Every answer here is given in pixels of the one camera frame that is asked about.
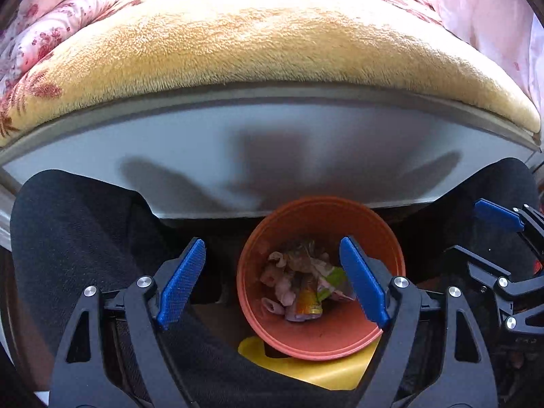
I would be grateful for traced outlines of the trash pile inside bin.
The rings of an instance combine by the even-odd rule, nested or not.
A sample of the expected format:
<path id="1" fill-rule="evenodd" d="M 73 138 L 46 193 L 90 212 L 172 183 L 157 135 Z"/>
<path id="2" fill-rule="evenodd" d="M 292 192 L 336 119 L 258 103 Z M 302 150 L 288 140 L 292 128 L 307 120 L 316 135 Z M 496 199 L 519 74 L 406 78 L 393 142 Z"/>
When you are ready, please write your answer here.
<path id="1" fill-rule="evenodd" d="M 268 255 L 259 281 L 274 292 L 272 299 L 260 299 L 261 307 L 290 322 L 321 318 L 328 301 L 356 299 L 344 269 L 333 263 L 329 253 L 312 239 Z"/>

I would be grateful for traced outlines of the yellow floor object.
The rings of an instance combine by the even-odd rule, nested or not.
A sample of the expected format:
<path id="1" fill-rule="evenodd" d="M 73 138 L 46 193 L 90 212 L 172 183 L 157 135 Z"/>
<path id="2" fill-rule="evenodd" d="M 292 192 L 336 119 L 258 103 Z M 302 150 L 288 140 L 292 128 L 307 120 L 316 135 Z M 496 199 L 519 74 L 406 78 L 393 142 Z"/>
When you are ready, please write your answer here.
<path id="1" fill-rule="evenodd" d="M 259 337 L 253 336 L 239 344 L 238 353 L 268 371 L 329 391 L 352 391 L 360 383 L 378 343 L 378 340 L 373 341 L 351 356 L 317 362 L 294 357 L 273 358 L 266 352 L 267 345 Z"/>

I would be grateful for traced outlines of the black trousers leg left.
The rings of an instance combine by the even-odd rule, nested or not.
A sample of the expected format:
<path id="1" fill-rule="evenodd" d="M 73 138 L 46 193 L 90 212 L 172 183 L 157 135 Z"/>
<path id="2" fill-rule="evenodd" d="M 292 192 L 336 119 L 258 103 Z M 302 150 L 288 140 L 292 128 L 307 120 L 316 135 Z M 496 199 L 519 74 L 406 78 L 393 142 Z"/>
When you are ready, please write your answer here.
<path id="1" fill-rule="evenodd" d="M 62 170 L 22 186 L 10 230 L 18 296 L 51 351 L 87 286 L 127 287 L 180 256 L 191 239 L 187 228 L 162 224 L 138 192 Z M 349 398 L 254 365 L 190 311 L 165 345 L 202 407 L 342 407 Z"/>

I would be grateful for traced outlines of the white sheer curtain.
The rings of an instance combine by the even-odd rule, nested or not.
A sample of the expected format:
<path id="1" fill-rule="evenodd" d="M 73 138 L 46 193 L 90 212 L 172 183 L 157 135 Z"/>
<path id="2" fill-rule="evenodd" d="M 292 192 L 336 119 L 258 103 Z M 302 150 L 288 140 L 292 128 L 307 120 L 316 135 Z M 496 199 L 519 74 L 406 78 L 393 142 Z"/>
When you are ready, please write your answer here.
<path id="1" fill-rule="evenodd" d="M 543 112 L 543 26 L 527 0 L 433 0 L 443 26 L 500 65 Z"/>

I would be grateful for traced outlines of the orange plastic trash bin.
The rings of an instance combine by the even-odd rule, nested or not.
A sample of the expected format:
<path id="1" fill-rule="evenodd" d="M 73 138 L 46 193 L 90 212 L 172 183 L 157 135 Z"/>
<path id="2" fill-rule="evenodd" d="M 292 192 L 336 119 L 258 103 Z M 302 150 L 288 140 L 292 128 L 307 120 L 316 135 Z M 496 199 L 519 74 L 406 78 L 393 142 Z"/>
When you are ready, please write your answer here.
<path id="1" fill-rule="evenodd" d="M 382 217 L 338 197 L 284 204 L 247 239 L 238 262 L 238 297 L 246 320 L 270 347 L 326 361 L 352 355 L 380 337 L 340 262 L 340 242 L 348 236 L 390 274 L 405 274 L 400 245 Z"/>

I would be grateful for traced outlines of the yellow floral fleece blanket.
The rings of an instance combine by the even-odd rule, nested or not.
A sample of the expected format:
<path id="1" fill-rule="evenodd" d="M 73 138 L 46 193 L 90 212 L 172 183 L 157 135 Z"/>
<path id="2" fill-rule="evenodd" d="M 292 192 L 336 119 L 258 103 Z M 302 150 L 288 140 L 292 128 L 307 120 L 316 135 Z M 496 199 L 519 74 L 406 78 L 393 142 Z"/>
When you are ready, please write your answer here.
<path id="1" fill-rule="evenodd" d="M 500 65 L 443 26 L 434 0 L 120 0 L 1 96 L 1 143 L 115 100 L 272 81 L 409 90 L 531 133 L 543 122 Z"/>

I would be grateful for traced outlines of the grey bed frame board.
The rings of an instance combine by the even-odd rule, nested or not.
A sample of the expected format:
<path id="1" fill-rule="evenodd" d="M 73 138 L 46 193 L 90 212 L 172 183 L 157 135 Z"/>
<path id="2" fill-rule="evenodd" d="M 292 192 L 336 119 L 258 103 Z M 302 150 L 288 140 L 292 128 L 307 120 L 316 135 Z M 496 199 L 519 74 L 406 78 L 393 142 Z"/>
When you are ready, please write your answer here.
<path id="1" fill-rule="evenodd" d="M 538 135 L 482 109 L 405 90 L 228 85 L 146 95 L 48 122 L 1 152 L 16 191 L 56 169 L 140 192 L 159 217 L 260 216 L 307 195 L 427 203 Z"/>

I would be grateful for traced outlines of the folded white red floral quilt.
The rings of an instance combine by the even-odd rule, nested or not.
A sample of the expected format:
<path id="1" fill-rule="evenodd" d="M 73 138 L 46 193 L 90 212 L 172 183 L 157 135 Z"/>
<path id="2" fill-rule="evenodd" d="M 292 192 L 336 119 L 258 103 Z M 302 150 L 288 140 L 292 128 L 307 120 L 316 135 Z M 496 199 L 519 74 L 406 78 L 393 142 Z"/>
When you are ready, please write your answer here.
<path id="1" fill-rule="evenodd" d="M 1 96 L 56 46 L 120 0 L 22 0 L 1 32 Z"/>

